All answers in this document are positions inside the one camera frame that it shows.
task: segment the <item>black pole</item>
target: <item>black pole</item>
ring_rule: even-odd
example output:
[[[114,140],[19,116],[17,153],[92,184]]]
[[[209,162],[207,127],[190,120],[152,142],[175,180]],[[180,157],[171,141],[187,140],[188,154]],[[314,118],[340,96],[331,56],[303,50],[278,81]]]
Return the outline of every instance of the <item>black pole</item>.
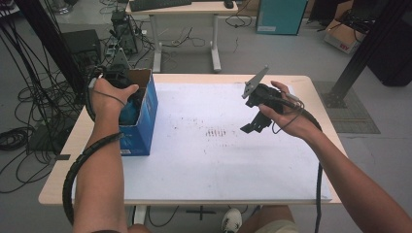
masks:
[[[376,19],[372,29],[367,33],[345,70],[329,93],[323,95],[328,108],[345,108],[344,98],[351,86],[360,76],[372,54],[379,49],[381,43],[392,28],[401,19],[411,0],[390,0]]]
[[[15,0],[18,8],[36,32],[42,44],[60,69],[66,81],[71,85],[78,99],[83,100],[86,81],[73,60],[60,32],[43,9],[39,0]]]

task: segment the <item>white sneaker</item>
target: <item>white sneaker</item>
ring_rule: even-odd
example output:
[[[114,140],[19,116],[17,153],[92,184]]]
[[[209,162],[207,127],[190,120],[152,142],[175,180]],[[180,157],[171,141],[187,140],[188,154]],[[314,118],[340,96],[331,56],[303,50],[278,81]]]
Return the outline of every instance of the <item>white sneaker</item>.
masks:
[[[223,233],[236,233],[242,225],[242,215],[237,209],[230,209],[226,212],[222,220]]]

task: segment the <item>black keyboard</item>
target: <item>black keyboard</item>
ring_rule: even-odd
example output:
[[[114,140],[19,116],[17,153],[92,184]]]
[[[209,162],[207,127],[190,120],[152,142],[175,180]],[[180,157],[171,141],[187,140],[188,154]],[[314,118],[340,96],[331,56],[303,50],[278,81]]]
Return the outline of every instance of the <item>black keyboard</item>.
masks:
[[[191,0],[134,0],[129,1],[132,12],[190,5]]]

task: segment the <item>beige shorts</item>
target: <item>beige shorts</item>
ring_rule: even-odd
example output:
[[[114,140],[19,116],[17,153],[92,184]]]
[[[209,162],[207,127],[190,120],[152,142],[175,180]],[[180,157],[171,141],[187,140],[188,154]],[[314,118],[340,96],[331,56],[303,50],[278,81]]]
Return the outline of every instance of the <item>beige shorts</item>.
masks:
[[[255,233],[297,233],[297,226],[289,220],[277,220],[267,223]]]

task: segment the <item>blue box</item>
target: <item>blue box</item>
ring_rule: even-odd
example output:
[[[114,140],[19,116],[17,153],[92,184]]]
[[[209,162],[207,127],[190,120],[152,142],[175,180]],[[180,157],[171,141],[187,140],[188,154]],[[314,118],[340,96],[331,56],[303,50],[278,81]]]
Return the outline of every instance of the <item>blue box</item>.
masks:
[[[145,89],[145,94],[136,124],[120,126],[124,134],[120,139],[120,153],[122,156],[150,155],[158,104],[152,70],[130,70],[128,77],[140,89]]]
[[[307,0],[260,0],[257,33],[297,35]]]

